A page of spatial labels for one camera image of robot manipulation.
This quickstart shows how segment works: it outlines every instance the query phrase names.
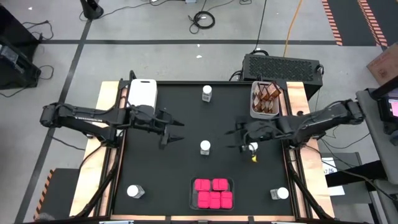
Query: wooden table frame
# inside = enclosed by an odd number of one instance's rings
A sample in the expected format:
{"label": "wooden table frame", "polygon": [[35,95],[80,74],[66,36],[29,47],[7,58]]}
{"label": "wooden table frame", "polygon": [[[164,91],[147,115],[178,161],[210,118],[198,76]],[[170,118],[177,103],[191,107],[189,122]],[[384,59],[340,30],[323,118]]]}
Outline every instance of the wooden table frame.
{"label": "wooden table frame", "polygon": [[[103,82],[101,85],[101,90],[98,97],[98,102],[96,105],[97,109],[106,110],[114,105],[115,99],[118,94],[119,82]],[[298,111],[303,111],[304,114],[310,112],[307,102],[307,97],[305,95],[305,90],[302,82],[287,82],[287,93],[289,95],[290,109],[292,114],[297,114]],[[127,89],[121,91],[122,96],[127,95]],[[282,115],[288,114],[288,107],[286,107],[284,96],[280,96],[280,104],[282,106]],[[121,107],[125,105],[125,99],[121,98]],[[309,146],[318,149],[317,141],[311,139],[308,143]],[[90,154],[94,149],[100,145],[97,139],[89,139],[86,146],[86,151],[84,157]],[[123,156],[123,145],[121,147],[121,155]],[[73,198],[72,207],[70,210],[70,216],[79,213],[83,207],[90,201],[93,194],[99,187],[101,174],[105,162],[106,148],[101,148],[97,153],[93,154],[90,159],[88,159],[85,165],[81,168],[78,183],[76,186],[75,196]],[[116,154],[116,149],[112,149],[110,152],[110,157],[108,159],[108,172],[112,167],[114,162],[114,156]],[[319,205],[329,214],[334,217],[333,207],[331,205],[331,200],[329,196],[328,187],[326,184],[325,175],[323,173],[322,161],[319,153],[315,152],[313,149],[304,147],[301,149],[301,159],[302,167],[305,176],[305,181],[307,184],[307,189],[311,192],[315,200]],[[291,159],[295,160],[295,155],[293,152],[290,153]],[[294,168],[297,170],[297,165],[294,162]],[[101,205],[99,208],[99,215],[106,215],[108,208],[109,192],[111,189],[111,184],[106,188],[103,198],[101,200]],[[295,191],[297,193],[298,209],[300,211],[300,216],[305,218],[305,204],[303,200],[303,195],[300,189],[295,186]],[[312,211],[313,217],[316,218],[315,212]],[[255,222],[265,222],[265,221],[294,221],[294,216],[262,216],[255,215]],[[145,215],[111,215],[112,220],[165,220],[166,216],[145,216]],[[247,222],[248,216],[171,216],[172,221],[194,221],[194,220],[209,220],[209,221],[235,221],[235,222]]]}

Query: white basket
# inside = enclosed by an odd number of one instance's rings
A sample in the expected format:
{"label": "white basket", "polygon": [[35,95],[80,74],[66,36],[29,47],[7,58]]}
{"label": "white basket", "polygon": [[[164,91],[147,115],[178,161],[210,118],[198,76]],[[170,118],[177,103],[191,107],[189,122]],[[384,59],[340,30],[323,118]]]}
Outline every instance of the white basket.
{"label": "white basket", "polygon": [[258,113],[258,112],[255,112],[253,110],[253,107],[252,107],[252,105],[253,105],[253,97],[252,96],[253,96],[254,90],[256,89],[256,86],[258,84],[265,85],[265,86],[271,85],[270,82],[257,82],[257,81],[253,82],[253,84],[251,85],[251,92],[250,92],[250,116],[252,118],[257,118],[257,119],[271,119],[271,118],[273,118],[273,117],[275,117],[275,116],[277,116],[279,114],[279,97],[274,98],[272,100],[272,102],[274,104],[274,107],[272,107],[272,111],[276,111],[276,113]]}

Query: yellow object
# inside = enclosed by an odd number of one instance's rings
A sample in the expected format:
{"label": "yellow object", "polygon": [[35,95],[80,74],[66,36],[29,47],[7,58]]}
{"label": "yellow object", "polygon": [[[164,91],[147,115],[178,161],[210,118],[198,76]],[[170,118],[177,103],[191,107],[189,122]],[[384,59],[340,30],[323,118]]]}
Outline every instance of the yellow object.
{"label": "yellow object", "polygon": [[294,20],[296,20],[297,13],[299,12],[301,3],[303,3],[303,0],[300,0],[300,2],[298,3],[298,6],[297,6],[297,8],[296,8],[296,12],[294,13],[294,17],[293,17],[293,19],[292,19],[292,23],[290,23],[289,31],[287,32],[286,43],[285,43],[285,50],[284,50],[284,57],[285,57],[286,50],[287,50],[287,42],[289,41],[290,31],[292,31],[293,23],[294,23]]}

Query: cardboard box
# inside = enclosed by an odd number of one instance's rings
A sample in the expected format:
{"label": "cardboard box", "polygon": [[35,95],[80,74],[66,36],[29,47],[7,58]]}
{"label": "cardboard box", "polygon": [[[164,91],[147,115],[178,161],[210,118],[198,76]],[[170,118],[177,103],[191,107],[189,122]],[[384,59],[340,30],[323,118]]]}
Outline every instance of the cardboard box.
{"label": "cardboard box", "polygon": [[398,42],[376,57],[367,68],[380,85],[398,76]]}

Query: concrete floor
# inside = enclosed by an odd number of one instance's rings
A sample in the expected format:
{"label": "concrete floor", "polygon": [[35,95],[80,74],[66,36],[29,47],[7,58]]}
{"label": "concrete floor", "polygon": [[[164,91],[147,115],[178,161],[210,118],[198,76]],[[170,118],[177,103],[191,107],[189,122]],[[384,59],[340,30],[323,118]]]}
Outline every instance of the concrete floor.
{"label": "concrete floor", "polygon": [[[208,1],[206,8],[227,2]],[[262,40],[284,40],[299,0],[268,0]],[[79,1],[62,0],[0,0],[0,3],[21,22],[49,20],[53,25],[54,40],[63,44],[42,44],[38,47],[34,63],[38,66],[55,67],[54,78],[41,80],[37,88],[28,89],[12,98],[0,97],[0,219],[2,223],[16,220],[22,199],[27,190],[47,129],[39,124],[43,105],[58,101],[67,75],[73,76],[66,103],[95,107],[102,81],[127,78],[134,70],[139,78],[156,80],[227,80],[241,68],[244,54],[254,44],[200,44],[184,40],[256,40],[261,20],[263,0],[241,6],[235,1],[211,12],[216,25],[210,30],[201,30],[197,35],[189,33],[187,15],[198,12],[198,4],[171,1],[159,7],[149,5],[137,9],[118,11],[103,19],[93,21],[87,40],[179,40],[165,44],[85,44],[81,39],[85,22],[79,20]],[[101,0],[105,13],[123,6],[141,4],[140,0]],[[49,27],[35,27],[31,31],[49,36]],[[331,40],[333,35],[321,1],[304,0],[295,21],[291,40]],[[284,46],[260,45],[270,55],[282,56]],[[320,92],[317,108],[332,101],[355,98],[355,92],[367,87],[378,87],[366,64],[382,52],[380,47],[340,47],[337,45],[290,45],[286,57],[319,60],[325,66],[324,86]],[[74,69],[72,60],[78,59]],[[316,95],[310,100],[315,109]],[[335,146],[346,146],[368,133],[365,124],[342,126],[336,130],[337,139],[327,139]],[[55,137],[78,147],[85,147],[86,138],[77,132],[61,128]],[[320,143],[322,152],[327,152]],[[371,138],[335,152],[359,152],[363,162],[378,160]],[[29,206],[24,221],[32,221],[46,176],[57,167],[77,168],[83,152],[52,141],[41,172],[34,173],[37,184],[33,195],[27,199]],[[335,205],[338,218],[372,223],[369,210],[362,205],[339,207]]]}

